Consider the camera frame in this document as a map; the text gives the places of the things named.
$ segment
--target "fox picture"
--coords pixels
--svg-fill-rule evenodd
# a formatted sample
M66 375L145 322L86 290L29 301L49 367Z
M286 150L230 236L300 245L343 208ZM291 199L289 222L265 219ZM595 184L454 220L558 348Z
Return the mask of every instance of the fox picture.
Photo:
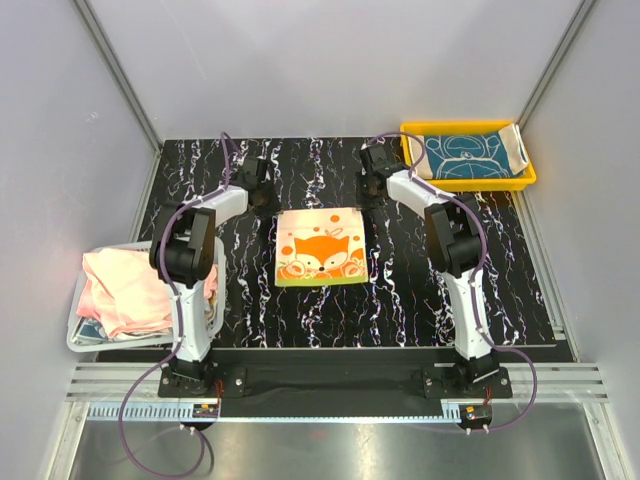
M363 238L362 215L355 209L284 212L276 237L276 285L319 286L367 281Z

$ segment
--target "white basket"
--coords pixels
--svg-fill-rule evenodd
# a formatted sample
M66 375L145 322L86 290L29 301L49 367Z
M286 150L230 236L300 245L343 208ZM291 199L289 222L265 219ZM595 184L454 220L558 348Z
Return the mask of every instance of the white basket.
M137 250L148 252L151 247L151 242L137 242L126 243L123 245L113 245L108 248L119 248L122 250ZM99 252L102 248L96 248L94 252ZM214 305L214 318L215 320L209 326L209 334L217 334L222 328L224 321L224 306L226 303L226 280L227 280L227 258L224 254L224 244L222 240L216 237L215 249L213 255L213 262L218 267L218 291L217 298ZM80 302L80 296L87 283L87 275L84 270L80 270L78 280L76 281L76 289L73 294L73 302L71 304L71 311L69 312L69 322L67 324L67 345L74 352L100 352L104 350L120 350L123 348L133 347L147 347L150 345L160 345L163 343L172 343L173 335L171 333L157 334L145 338L131 339L131 340L107 340L103 343L97 343L94 345L78 345L71 339L76 334L77 329L80 327L80 323L84 320L76 314L78 311L78 303Z

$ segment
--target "plastic basket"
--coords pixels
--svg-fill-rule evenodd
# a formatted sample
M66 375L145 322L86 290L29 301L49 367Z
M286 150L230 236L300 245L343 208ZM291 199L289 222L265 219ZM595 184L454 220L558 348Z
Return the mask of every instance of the plastic basket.
M226 303L226 272L227 272L227 259L224 254L224 244L222 240L216 237L216 245L214 249L213 262L218 267L218 291L217 300L214 305L214 321L209 326L210 335L217 334L222 328L224 322L224 305ZM124 250L137 250L137 251L149 251L151 242L137 242L127 243L123 245L113 245L109 248L120 248ZM94 252L99 252L102 248L96 248ZM173 335L157 334L145 338L131 339L131 340L108 340L103 343L93 345L79 345L72 341L76 334L77 329L80 327L80 323L84 320L83 317L76 315L78 310L78 302L82 295L82 290L87 283L87 276L84 270L80 270L78 280L76 281L76 289L73 294L73 302L71 304L71 311L69 312L69 322L67 324L67 345L74 352L100 352L104 350L120 350L123 348L134 347L147 347L151 345L160 345L164 343L172 343Z
M477 135L498 131L512 123L513 122L510 120L491 120L483 122L409 122L403 123L400 126L400 131L413 133L415 135ZM407 165L411 165L409 140L404 136L402 137L402 150L404 153L404 161ZM525 169L524 173L517 178L429 180L429 183L432 183L434 186L448 192L523 190L527 185L534 183L536 178L536 172L533 168L533 164L529 161L529 166Z

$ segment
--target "white wall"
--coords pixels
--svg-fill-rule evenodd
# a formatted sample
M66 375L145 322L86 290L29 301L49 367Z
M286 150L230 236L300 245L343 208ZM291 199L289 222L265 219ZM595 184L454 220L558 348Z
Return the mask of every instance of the white wall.
M516 118L579 0L89 0L163 138Z
M640 2L600 2L525 134L529 189L581 354L640 475Z
M0 465L42 478L82 253L126 241L152 152L68 0L0 5Z

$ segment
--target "metal floor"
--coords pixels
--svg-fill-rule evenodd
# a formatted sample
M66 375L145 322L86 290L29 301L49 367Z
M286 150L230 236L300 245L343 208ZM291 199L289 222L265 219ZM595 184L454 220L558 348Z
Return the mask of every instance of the metal floor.
M494 425L516 414L496 405ZM127 423L132 449L165 474L188 470L199 442L170 423ZM601 479L605 478L585 412L575 404L540 404L514 429L488 436L451 434L457 427L401 424L219 423L205 430L215 453L192 478L251 479ZM444 429L449 433L435 433ZM115 422L88 421L73 479L143 479L120 446Z

